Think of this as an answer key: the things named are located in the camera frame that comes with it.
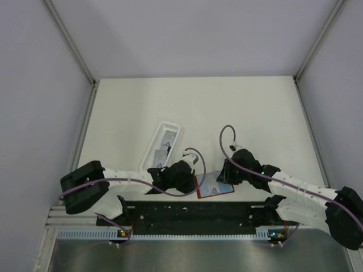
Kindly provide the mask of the red leather card holder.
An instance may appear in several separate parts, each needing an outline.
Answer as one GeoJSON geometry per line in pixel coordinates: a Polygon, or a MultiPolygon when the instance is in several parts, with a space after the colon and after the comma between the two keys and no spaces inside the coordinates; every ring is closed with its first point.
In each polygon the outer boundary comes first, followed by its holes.
{"type": "Polygon", "coordinates": [[[207,173],[204,182],[202,182],[203,175],[195,176],[195,186],[199,187],[196,192],[198,199],[216,197],[235,192],[232,185],[217,181],[219,175],[220,172],[207,173]]]}

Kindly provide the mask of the silver card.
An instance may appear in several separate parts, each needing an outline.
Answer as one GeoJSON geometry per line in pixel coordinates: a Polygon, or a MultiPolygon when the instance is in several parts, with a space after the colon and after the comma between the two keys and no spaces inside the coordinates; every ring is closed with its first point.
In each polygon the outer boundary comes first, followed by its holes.
{"type": "Polygon", "coordinates": [[[217,196],[222,194],[223,191],[221,190],[219,184],[212,184],[212,185],[208,185],[206,188],[206,195],[207,196],[217,196]]]}

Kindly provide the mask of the white plastic basket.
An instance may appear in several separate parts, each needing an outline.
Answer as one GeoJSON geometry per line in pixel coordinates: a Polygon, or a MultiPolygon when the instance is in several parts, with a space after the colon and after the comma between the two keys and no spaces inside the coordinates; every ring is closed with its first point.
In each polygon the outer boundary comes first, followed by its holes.
{"type": "Polygon", "coordinates": [[[165,167],[176,144],[181,127],[170,122],[161,122],[142,159],[140,170],[165,167]]]}

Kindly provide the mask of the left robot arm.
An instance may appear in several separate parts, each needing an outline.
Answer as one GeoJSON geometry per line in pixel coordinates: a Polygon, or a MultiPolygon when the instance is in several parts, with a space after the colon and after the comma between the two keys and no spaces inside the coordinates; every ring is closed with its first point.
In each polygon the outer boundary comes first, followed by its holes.
{"type": "Polygon", "coordinates": [[[181,196],[191,194],[195,189],[194,176],[193,164],[186,160],[170,167],[134,172],[104,168],[100,161],[94,160],[60,179],[60,199],[68,215],[89,211],[121,225],[129,216],[122,199],[136,195],[170,196],[170,189],[181,196]]]}

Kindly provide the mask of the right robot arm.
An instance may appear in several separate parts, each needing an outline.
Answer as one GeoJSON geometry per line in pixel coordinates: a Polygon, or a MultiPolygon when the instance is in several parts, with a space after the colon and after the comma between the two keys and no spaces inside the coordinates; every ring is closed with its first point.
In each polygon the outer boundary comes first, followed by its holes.
{"type": "Polygon", "coordinates": [[[278,167],[260,164],[246,149],[236,150],[224,161],[217,181],[230,185],[247,181],[270,193],[264,215],[271,224],[282,220],[301,223],[322,230],[350,250],[362,246],[362,198],[352,188],[309,184],[278,167]]]}

